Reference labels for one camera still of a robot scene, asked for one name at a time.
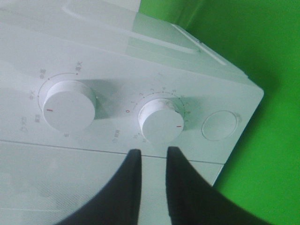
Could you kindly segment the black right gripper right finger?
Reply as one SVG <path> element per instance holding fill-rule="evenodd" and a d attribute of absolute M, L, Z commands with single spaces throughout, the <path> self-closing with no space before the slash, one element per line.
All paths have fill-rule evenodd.
<path fill-rule="evenodd" d="M 166 158 L 166 195 L 173 225 L 263 225 L 265 221 L 215 190 L 178 147 Z"/>

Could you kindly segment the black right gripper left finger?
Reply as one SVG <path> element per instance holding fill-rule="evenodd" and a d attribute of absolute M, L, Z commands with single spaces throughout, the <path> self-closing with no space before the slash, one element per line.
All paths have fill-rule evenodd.
<path fill-rule="evenodd" d="M 108 183 L 59 225 L 136 225 L 142 190 L 141 151 L 130 150 Z"/>

